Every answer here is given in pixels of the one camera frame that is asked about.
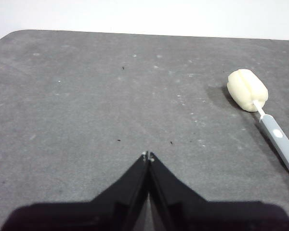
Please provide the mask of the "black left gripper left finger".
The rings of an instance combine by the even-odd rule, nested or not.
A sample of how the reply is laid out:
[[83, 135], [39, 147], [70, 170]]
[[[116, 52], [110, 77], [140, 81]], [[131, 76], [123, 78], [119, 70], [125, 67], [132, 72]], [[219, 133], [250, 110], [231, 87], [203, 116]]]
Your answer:
[[3, 231], [131, 231], [148, 190], [147, 154], [142, 154], [112, 185], [87, 202], [37, 203], [14, 210]]

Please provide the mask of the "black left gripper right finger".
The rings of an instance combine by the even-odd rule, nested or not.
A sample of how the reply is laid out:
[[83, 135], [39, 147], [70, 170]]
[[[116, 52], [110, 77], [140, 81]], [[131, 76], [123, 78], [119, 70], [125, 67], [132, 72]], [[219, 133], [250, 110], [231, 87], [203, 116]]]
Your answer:
[[260, 201], [208, 201], [150, 152], [149, 194], [154, 227], [160, 231], [289, 231], [289, 216]]

